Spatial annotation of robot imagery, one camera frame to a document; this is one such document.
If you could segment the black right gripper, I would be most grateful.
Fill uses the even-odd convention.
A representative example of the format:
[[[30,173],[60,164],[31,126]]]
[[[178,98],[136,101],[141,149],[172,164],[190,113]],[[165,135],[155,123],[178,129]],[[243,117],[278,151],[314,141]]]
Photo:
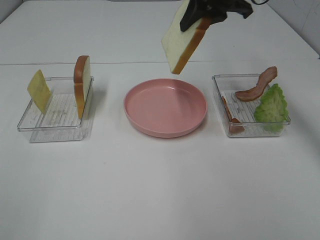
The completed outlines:
[[[187,31],[202,17],[210,18],[211,24],[223,22],[228,12],[238,13],[246,19],[253,13],[253,8],[245,0],[190,0],[180,21],[180,30]]]

